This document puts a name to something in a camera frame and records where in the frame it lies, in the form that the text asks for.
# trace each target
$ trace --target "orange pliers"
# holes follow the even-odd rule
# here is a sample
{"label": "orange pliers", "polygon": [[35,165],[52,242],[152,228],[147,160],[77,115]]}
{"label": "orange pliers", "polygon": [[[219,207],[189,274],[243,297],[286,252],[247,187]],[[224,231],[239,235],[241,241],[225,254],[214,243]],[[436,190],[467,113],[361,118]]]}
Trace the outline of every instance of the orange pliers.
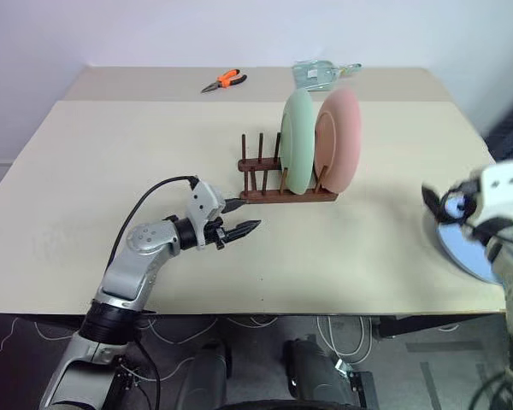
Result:
{"label": "orange pliers", "polygon": [[206,86],[202,92],[208,92],[216,90],[219,87],[222,88],[228,88],[230,85],[236,85],[243,83],[247,76],[243,74],[241,77],[237,77],[233,79],[232,77],[235,77],[239,74],[239,70],[236,68],[235,70],[230,70],[227,73],[224,73],[221,77],[218,77],[214,83],[209,84]]}

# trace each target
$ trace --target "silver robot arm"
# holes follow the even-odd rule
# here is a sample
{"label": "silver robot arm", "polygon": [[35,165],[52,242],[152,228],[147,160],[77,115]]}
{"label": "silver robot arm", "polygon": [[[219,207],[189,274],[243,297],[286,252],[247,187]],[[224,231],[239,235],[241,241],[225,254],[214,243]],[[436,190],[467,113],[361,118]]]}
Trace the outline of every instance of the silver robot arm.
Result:
{"label": "silver robot arm", "polygon": [[[510,336],[510,364],[505,380],[513,404],[513,161],[471,173],[468,180],[452,187],[441,199],[425,186],[422,196],[440,224],[459,224],[468,240],[486,247],[492,271],[503,280]],[[445,207],[455,196],[463,199],[461,217],[449,214]]]}
{"label": "silver robot arm", "polygon": [[126,246],[107,268],[84,323],[53,373],[40,409],[80,403],[95,409],[106,406],[117,376],[111,365],[134,340],[135,321],[160,268],[182,249],[203,249],[209,243],[221,249],[251,232],[260,221],[246,221],[231,231],[221,227],[219,215],[243,204],[237,199],[225,201],[213,186],[198,181],[185,219],[173,216],[135,226],[128,233]]}

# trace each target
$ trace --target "dish rack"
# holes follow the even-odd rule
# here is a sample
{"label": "dish rack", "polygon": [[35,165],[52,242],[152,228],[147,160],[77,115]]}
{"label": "dish rack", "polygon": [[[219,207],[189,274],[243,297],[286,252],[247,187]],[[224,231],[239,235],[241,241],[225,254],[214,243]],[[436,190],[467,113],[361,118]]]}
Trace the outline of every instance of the dish rack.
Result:
{"label": "dish rack", "polygon": [[[289,202],[331,202],[335,201],[338,194],[326,190],[321,186],[323,177],[327,173],[327,167],[323,167],[319,176],[314,176],[314,188],[309,188],[302,195],[297,195],[286,188],[286,178],[289,172],[288,168],[282,170],[280,153],[281,132],[277,133],[275,138],[275,150],[273,158],[262,158],[262,145],[264,134],[260,132],[258,136],[258,157],[247,158],[246,156],[246,136],[241,135],[241,159],[238,161],[238,170],[244,175],[244,189],[239,193],[240,199],[245,199],[247,203],[289,203]],[[281,182],[279,189],[269,190],[268,172],[281,172]],[[263,172],[261,188],[257,188],[257,172]],[[251,176],[251,188],[249,189],[249,176]]]}

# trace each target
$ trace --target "green plate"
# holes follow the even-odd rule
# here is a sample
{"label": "green plate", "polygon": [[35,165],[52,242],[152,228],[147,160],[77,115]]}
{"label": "green plate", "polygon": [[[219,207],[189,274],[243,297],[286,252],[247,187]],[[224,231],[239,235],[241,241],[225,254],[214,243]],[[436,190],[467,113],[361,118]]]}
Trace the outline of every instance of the green plate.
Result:
{"label": "green plate", "polygon": [[302,195],[308,189],[314,165],[315,116],[310,94],[294,91],[283,108],[281,120],[281,167],[289,168],[286,187]]}

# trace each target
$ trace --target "white table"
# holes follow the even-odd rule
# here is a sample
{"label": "white table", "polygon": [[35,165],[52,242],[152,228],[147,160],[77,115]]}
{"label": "white table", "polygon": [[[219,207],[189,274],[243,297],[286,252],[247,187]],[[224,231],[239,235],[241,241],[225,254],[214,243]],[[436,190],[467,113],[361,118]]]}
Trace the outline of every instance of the white table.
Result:
{"label": "white table", "polygon": [[[151,185],[197,174],[226,197],[237,196],[243,188],[236,167],[241,133],[256,155],[257,134],[265,132],[265,154],[271,154],[292,83],[274,86],[262,79],[281,78],[277,73],[286,78],[287,69],[269,69],[269,76],[267,69],[244,69],[245,89],[208,96],[198,91],[220,68],[193,69],[196,84],[186,83],[190,77],[179,74],[185,70],[154,70],[172,91],[158,81],[159,94],[144,69],[83,74],[0,184],[0,312],[85,313],[121,223]],[[388,87],[390,80],[395,83]],[[178,86],[183,81],[192,94]],[[351,314],[504,309],[499,286],[472,278],[445,257],[420,193],[422,181],[444,191],[490,163],[483,140],[423,70],[369,69],[350,82],[361,101],[363,152],[348,190],[336,202],[248,205],[226,215],[229,226],[249,219],[262,223],[222,251],[191,249],[171,260],[160,271],[148,309]],[[146,100],[140,91],[145,87],[155,92],[148,91]],[[175,87],[184,90],[178,101],[169,94]],[[251,90],[260,90],[256,101]],[[320,105],[315,102],[316,111]],[[269,179],[268,187],[273,184]],[[182,183],[163,188],[133,223],[184,215],[188,194]]]}

